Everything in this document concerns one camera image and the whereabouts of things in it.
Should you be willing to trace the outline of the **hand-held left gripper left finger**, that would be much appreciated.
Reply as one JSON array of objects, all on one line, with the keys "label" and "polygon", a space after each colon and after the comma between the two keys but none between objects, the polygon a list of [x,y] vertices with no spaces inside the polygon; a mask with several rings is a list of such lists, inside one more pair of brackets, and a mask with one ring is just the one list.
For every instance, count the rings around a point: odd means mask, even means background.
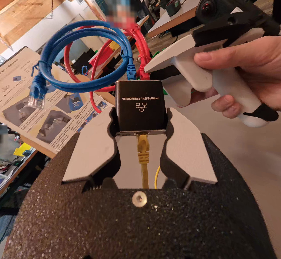
[{"label": "hand-held left gripper left finger", "polygon": [[121,158],[115,139],[116,118],[116,109],[108,107],[80,131],[63,183],[92,178],[94,184],[102,184],[105,178],[113,178],[118,173]]}]

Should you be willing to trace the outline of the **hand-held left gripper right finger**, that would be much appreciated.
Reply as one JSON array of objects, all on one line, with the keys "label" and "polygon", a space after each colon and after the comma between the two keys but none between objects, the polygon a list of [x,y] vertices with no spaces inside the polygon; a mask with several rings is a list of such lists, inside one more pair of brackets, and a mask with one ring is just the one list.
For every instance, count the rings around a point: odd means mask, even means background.
[{"label": "hand-held left gripper right finger", "polygon": [[160,169],[187,190],[192,181],[216,184],[212,163],[202,134],[184,115],[174,108],[167,109],[166,140],[160,157]]}]

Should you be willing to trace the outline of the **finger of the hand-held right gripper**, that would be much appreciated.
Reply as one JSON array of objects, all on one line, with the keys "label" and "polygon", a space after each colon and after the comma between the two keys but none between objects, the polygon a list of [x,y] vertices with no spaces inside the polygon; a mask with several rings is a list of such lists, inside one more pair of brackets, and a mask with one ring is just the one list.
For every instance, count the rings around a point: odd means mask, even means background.
[{"label": "finger of the hand-held right gripper", "polygon": [[190,104],[193,87],[183,75],[166,78],[162,81],[162,85],[178,107],[186,107]]},{"label": "finger of the hand-held right gripper", "polygon": [[185,36],[151,59],[151,61],[144,67],[144,72],[151,73],[172,65],[174,57],[195,47],[195,44],[196,43],[192,35]]}]

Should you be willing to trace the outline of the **black ethernet splitter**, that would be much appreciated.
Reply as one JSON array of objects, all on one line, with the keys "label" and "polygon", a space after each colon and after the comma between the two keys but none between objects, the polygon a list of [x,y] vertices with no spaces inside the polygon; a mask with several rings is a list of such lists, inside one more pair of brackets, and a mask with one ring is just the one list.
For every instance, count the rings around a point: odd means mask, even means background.
[{"label": "black ethernet splitter", "polygon": [[159,80],[117,81],[115,109],[119,136],[158,135],[166,131],[167,112]]}]

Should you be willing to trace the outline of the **person's right hand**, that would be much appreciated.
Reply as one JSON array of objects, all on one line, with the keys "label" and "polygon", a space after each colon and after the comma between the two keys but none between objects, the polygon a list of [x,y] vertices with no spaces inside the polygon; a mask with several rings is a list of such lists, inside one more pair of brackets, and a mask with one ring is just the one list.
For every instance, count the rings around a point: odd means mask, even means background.
[{"label": "person's right hand", "polygon": [[281,36],[264,36],[249,43],[196,53],[194,62],[207,70],[238,68],[259,100],[281,111]]}]

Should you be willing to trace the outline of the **grey table with wooden edge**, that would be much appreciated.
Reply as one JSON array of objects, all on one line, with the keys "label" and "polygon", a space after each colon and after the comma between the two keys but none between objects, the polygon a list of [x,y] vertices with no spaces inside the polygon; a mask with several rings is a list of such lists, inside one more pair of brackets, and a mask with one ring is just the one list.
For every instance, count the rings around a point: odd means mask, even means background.
[{"label": "grey table with wooden edge", "polygon": [[20,166],[12,166],[12,169],[9,171],[8,175],[3,175],[2,178],[3,181],[1,181],[0,184],[0,195],[4,194],[8,188],[8,186],[15,180],[15,178],[19,175],[19,173],[28,165],[28,163],[33,159],[35,154],[37,154],[37,150],[33,149],[31,151],[31,154],[28,157],[25,157],[22,159],[22,163]]},{"label": "grey table with wooden edge", "polygon": [[173,16],[169,16],[167,11],[156,22],[148,32],[149,37],[156,36],[164,31],[167,31],[193,17],[195,17],[196,7],[200,0],[185,0],[181,5],[180,10]]}]

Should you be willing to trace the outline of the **black cup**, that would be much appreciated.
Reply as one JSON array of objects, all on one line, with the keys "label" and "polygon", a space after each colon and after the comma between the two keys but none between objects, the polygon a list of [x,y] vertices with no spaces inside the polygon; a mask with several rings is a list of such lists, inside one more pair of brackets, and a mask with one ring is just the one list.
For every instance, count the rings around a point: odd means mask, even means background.
[{"label": "black cup", "polygon": [[166,5],[166,11],[169,17],[175,15],[181,9],[180,0],[170,0]]}]

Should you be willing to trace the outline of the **red plastic bin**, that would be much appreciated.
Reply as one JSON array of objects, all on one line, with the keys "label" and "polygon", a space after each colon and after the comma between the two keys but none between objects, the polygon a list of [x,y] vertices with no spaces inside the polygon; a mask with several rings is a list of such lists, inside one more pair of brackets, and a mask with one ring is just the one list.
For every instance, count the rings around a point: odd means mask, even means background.
[{"label": "red plastic bin", "polygon": [[97,66],[100,66],[102,65],[104,62],[107,61],[107,59],[114,53],[114,51],[112,51],[110,48],[109,48],[109,44],[112,40],[108,40],[104,45],[103,47],[104,50],[101,52],[101,56],[99,57],[99,60],[98,60],[98,63],[97,63]]}]

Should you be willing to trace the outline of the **yellow plastic bin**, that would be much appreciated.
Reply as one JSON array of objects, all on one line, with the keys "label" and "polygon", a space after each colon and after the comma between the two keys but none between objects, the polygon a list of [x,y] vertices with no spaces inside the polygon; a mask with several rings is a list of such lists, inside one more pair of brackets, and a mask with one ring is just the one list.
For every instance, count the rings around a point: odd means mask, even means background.
[{"label": "yellow plastic bin", "polygon": [[15,156],[29,156],[31,153],[32,147],[25,142],[23,142],[19,148],[14,150],[13,155]]}]

